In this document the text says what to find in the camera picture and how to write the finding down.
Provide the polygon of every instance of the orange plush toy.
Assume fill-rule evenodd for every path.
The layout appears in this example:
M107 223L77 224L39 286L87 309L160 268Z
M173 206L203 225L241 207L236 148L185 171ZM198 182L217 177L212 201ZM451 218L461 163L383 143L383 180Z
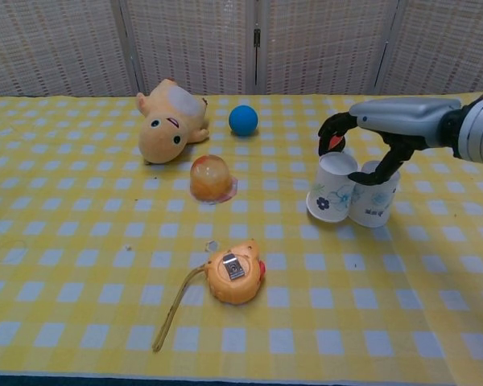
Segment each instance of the orange plush toy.
M138 147L146 164L169 162L188 143L209 137L205 117L208 102L193 96L174 80L163 80L149 96L139 92L136 106L145 117Z

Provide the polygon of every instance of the blue ball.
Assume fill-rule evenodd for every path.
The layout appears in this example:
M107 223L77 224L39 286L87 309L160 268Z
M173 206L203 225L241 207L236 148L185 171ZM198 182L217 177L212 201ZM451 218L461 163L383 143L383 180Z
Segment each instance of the blue ball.
M258 127L258 115L252 107L240 105L231 111L229 126L236 135L241 137L249 136Z

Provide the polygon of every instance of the gelatin dessert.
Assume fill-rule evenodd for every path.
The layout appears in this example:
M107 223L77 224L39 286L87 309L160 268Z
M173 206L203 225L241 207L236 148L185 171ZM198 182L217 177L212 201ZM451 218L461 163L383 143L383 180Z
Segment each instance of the gelatin dessert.
M205 203L221 203L236 195L237 180L225 161L213 154L199 157L190 170L190 192Z

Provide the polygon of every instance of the robotic arm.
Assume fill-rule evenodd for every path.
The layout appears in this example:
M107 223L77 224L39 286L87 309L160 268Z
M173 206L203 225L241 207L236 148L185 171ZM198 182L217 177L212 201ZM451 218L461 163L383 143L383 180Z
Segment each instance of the robotic arm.
M483 95L463 107L457 99L420 96L355 104L320 127L319 156L339 150L329 148L331 140L358 126L378 133L390 146L374 172L349 175L362 185L384 183L416 150L450 147L455 158L483 163Z

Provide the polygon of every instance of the white paper cup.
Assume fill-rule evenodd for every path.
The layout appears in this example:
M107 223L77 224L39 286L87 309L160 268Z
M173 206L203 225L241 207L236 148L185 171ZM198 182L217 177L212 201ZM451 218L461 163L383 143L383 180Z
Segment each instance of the white paper cup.
M361 171L371 173L379 163L379 161L368 161ZM385 225L390 218L390 209L400 178L400 173L396 171L388 181L379 185L366 186L357 183L353 190L349 218L368 228Z
M310 213L329 223L344 220L355 185L348 175L355 171L357 162L349 154L333 152L320 157L315 182L306 198Z

